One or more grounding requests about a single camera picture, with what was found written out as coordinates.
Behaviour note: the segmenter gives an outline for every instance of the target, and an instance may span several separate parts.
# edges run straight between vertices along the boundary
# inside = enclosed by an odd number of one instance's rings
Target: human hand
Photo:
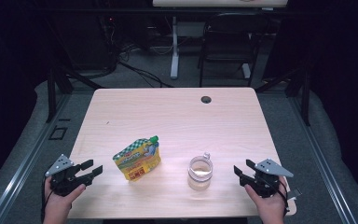
[[[279,191],[285,195],[286,181],[282,176],[279,177],[279,180],[283,183],[283,185],[280,184]],[[283,224],[283,211],[286,208],[285,202],[278,192],[272,197],[261,198],[251,186],[245,185],[245,189],[249,197],[254,201],[258,215],[260,215],[264,224]]]
[[[86,189],[86,185],[82,184],[74,189],[70,194],[62,197],[51,192],[51,176],[45,181],[45,219],[44,224],[49,223],[65,223],[68,218],[69,210],[71,210],[72,202]]]

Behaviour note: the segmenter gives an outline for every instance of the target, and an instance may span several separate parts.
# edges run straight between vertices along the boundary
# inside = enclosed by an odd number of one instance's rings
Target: gray bracket
[[[283,175],[293,177],[294,175],[280,166],[272,159],[266,159],[255,165],[255,169],[269,175]]]
[[[69,160],[66,156],[61,154],[61,156],[54,162],[54,164],[50,167],[50,169],[48,169],[48,171],[45,173],[45,177],[57,174],[59,171],[68,169],[73,165],[74,163],[71,160]]]

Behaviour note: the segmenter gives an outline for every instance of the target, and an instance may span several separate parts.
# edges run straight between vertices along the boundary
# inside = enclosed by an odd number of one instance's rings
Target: checkered pattern
[[[124,148],[122,151],[120,151],[118,154],[116,154],[113,157],[113,160],[118,160],[120,158],[122,158],[124,155],[126,155],[129,152],[132,152],[133,150],[135,150],[136,148],[140,147],[143,143],[148,142],[149,140],[146,138],[143,139],[138,139],[135,142],[133,142],[131,145],[129,145],[128,147]]]

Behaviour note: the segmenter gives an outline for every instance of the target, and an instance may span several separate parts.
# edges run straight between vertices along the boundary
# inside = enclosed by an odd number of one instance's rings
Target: snack bag
[[[135,181],[152,171],[161,161],[158,137],[138,139],[113,157],[126,179]]]

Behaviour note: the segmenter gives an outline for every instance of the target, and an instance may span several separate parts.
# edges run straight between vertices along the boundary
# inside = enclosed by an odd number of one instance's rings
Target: person's left hand
[[[47,204],[45,207],[45,219],[43,220],[43,223],[65,223],[68,218],[69,210],[71,210],[72,202],[86,189],[86,185],[82,184],[70,194],[62,197],[54,192],[51,193],[50,181],[51,176],[45,181],[45,200],[47,200]]]

